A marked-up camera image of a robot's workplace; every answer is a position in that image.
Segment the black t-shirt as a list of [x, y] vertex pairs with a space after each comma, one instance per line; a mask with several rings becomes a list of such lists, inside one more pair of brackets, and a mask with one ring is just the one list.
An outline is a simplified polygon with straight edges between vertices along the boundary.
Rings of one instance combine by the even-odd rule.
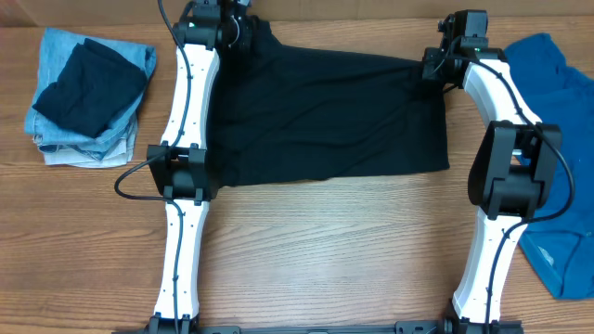
[[420, 62], [282, 44], [255, 26], [213, 88], [207, 162], [221, 186], [448, 168], [443, 86]]

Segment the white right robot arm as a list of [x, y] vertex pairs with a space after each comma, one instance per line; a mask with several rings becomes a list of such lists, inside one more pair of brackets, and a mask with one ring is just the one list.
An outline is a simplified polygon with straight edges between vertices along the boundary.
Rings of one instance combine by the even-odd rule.
[[442, 42], [428, 47], [422, 77], [467, 93], [486, 132], [470, 169], [468, 196], [476, 208], [473, 240], [463, 277], [441, 333], [520, 333], [500, 319], [500, 299], [518, 242], [548, 200], [555, 170], [565, 162], [562, 132], [527, 106], [500, 48], [486, 36], [488, 15], [461, 10], [438, 24]]

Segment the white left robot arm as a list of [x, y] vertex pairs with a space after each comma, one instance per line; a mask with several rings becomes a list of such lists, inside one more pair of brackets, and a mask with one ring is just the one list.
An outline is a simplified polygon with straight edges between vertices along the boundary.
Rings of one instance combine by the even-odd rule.
[[203, 227], [217, 184], [207, 167], [207, 119], [220, 52], [252, 42], [250, 2], [192, 1], [171, 30], [176, 81], [167, 126], [147, 150], [165, 203], [166, 249], [161, 287], [147, 333], [194, 333], [200, 313], [198, 272]]

